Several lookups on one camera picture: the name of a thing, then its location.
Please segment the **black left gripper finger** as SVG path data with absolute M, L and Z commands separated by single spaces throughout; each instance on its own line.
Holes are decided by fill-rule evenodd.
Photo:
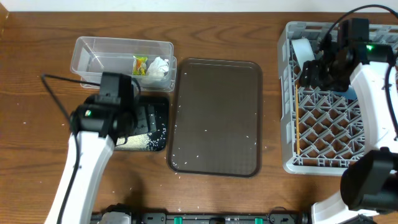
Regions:
M 138 107 L 136 134 L 145 134 L 147 132 L 146 110 L 143 106 Z
M 149 133 L 157 131 L 156 121 L 155 121 L 155 108 L 153 105 L 147 106 L 147 123 L 148 123 Z

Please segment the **yellow green snack wrapper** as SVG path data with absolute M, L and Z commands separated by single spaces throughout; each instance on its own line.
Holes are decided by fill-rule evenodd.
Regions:
M 137 76 L 145 76 L 147 70 L 147 57 L 134 56 L 132 74 Z

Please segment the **dark blue plate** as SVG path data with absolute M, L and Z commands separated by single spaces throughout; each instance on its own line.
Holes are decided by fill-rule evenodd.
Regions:
M 346 91 L 344 91 L 344 92 L 336 91 L 335 94 L 338 96 L 345 97 L 347 100 L 357 100 L 358 99 L 356 92 L 351 85 L 348 87 L 348 89 Z

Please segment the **light blue bowl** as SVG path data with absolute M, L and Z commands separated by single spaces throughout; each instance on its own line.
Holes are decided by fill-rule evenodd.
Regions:
M 310 41 L 306 38 L 297 39 L 292 41 L 292 47 L 297 58 L 300 69 L 303 69 L 303 65 L 307 61 L 315 59 L 312 46 Z

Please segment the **wooden chopstick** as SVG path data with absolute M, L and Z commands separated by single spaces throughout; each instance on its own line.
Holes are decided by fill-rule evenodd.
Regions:
M 299 129 L 299 87 L 295 85 L 295 129 L 296 129 L 296 154 L 300 155 L 300 129 Z

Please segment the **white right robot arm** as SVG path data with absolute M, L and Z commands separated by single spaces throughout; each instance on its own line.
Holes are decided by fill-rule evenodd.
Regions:
M 372 223 L 372 217 L 397 211 L 397 54 L 373 42 L 368 19 L 343 14 L 319 44 L 323 53 L 304 62 L 302 87 L 356 93 L 365 134 L 365 155 L 341 176 L 340 189 L 312 205 L 303 223 Z

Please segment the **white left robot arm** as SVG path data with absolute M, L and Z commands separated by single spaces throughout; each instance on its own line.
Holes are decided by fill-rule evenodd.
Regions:
M 90 95 L 71 113 L 41 76 L 51 97 L 69 123 L 70 138 L 65 168 L 46 223 L 89 223 L 104 169 L 118 139 L 153 133 L 152 109 L 140 102 L 141 86 L 130 75 L 104 72 Z

